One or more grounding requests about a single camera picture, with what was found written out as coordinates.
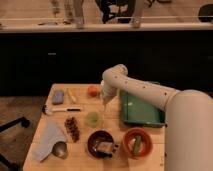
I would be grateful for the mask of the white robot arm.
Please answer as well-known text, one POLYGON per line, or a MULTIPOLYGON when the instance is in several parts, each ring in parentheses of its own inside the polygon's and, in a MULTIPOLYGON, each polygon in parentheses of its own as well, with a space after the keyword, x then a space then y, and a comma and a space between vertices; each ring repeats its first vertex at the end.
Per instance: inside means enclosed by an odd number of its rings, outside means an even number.
POLYGON ((164 171, 213 171, 213 99, 209 95, 130 78, 123 64, 102 74, 104 105, 117 95, 118 89, 165 112, 164 171))

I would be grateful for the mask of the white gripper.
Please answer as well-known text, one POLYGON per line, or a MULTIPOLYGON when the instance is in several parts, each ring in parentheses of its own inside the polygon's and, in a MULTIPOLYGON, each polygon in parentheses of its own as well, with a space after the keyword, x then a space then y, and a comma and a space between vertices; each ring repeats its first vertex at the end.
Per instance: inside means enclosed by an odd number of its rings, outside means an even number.
POLYGON ((107 105, 117 95, 117 88, 104 81, 101 82, 100 87, 102 104, 107 105))

